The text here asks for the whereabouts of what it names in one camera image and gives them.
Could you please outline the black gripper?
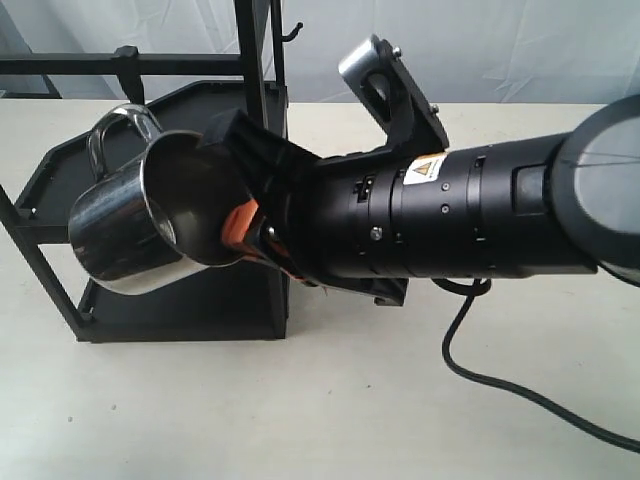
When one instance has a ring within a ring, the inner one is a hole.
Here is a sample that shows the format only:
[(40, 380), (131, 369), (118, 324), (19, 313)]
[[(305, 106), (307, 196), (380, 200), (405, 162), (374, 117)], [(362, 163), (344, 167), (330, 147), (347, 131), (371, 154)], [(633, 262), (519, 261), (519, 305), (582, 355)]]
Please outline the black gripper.
[(404, 303), (406, 279), (371, 271), (366, 242), (358, 239), (369, 234), (367, 221), (358, 219), (358, 198), (381, 167), (394, 163), (389, 149), (322, 159), (241, 110), (212, 117), (197, 149), (230, 162), (259, 199), (235, 207), (222, 227), (222, 244), (242, 260), (284, 269), (309, 286), (362, 294), (377, 305)]

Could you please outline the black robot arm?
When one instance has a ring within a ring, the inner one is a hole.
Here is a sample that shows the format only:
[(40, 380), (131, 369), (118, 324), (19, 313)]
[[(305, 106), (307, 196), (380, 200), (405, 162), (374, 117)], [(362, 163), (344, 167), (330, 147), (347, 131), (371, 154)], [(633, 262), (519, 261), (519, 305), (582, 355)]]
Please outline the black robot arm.
[(200, 149), (236, 169), (258, 205), (246, 254), (313, 285), (401, 305), (412, 278), (528, 278), (605, 270), (639, 282), (639, 100), (570, 132), (446, 151), (399, 119), (369, 152), (321, 158), (242, 111)]

